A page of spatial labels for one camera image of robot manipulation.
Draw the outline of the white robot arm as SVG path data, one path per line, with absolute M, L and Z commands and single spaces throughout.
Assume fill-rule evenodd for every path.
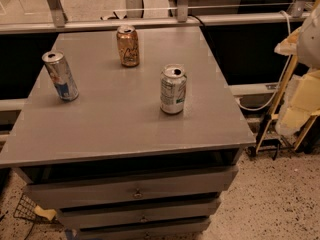
M 309 68 L 303 76 L 294 75 L 289 81 L 275 125 L 278 134 L 291 135 L 320 109 L 320 5 L 312 10 L 301 27 L 277 44 L 274 52 L 296 55 L 298 62 Z

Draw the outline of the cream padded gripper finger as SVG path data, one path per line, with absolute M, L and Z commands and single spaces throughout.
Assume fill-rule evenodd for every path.
M 280 55 L 289 56 L 297 54 L 297 43 L 301 28 L 298 27 L 283 41 L 278 43 L 274 48 L 274 52 Z
M 320 108 L 320 71 L 303 76 L 294 75 L 289 81 L 275 125 L 280 135 L 291 135 Z

